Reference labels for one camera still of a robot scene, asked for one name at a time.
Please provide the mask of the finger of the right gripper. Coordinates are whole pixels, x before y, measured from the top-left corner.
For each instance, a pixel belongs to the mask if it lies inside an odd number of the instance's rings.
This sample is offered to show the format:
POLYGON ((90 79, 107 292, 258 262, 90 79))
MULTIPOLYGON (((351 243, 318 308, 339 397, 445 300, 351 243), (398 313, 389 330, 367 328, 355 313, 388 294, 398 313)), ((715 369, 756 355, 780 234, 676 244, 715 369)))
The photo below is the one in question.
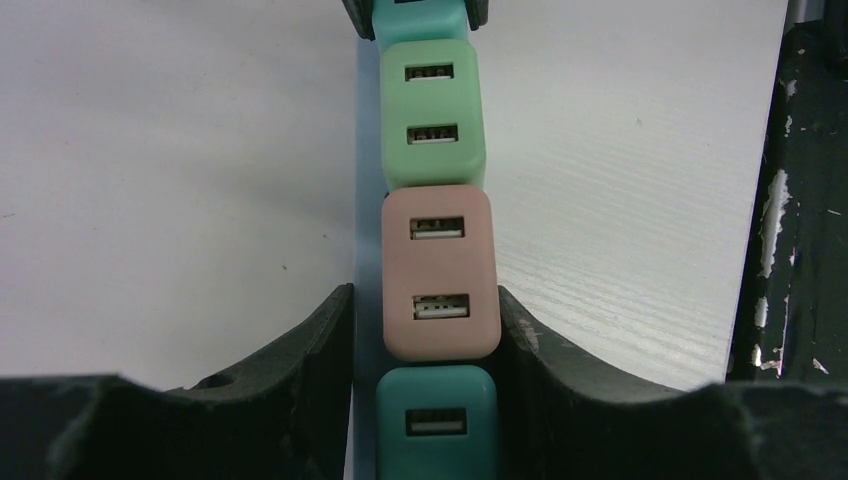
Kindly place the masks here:
POLYGON ((357 35, 364 40, 374 41, 373 0, 342 0, 342 5, 357 35))
POLYGON ((489 19, 489 0, 465 0, 464 1, 469 28, 472 31, 479 30, 489 19))

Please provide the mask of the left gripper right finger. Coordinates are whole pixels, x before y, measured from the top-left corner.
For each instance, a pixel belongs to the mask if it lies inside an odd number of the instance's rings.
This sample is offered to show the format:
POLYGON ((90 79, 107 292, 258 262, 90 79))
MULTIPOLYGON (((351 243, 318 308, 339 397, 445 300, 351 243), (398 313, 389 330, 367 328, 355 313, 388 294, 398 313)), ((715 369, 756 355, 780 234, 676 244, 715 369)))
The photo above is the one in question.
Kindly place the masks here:
POLYGON ((496 385, 507 479, 843 479, 847 391, 791 382, 679 391, 621 370, 508 290, 496 385))

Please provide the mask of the light blue power strip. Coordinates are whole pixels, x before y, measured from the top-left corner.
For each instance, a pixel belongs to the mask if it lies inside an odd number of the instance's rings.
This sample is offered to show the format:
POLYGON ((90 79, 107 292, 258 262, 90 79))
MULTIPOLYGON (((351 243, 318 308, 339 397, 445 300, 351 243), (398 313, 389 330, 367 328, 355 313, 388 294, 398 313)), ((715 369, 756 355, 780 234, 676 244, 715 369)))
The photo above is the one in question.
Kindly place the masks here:
POLYGON ((356 44, 354 195, 354 378, 347 479, 377 477, 376 386, 396 365, 382 335, 381 208, 387 193, 381 160, 379 51, 356 44))

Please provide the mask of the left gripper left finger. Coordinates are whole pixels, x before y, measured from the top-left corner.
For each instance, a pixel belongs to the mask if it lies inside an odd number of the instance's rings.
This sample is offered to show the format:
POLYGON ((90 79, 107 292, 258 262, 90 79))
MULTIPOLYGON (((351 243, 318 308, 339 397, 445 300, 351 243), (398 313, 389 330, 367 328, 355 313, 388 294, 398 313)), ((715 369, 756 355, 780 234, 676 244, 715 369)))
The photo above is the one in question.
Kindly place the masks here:
POLYGON ((116 374, 5 378, 5 479, 340 479, 354 288, 191 388, 116 374))

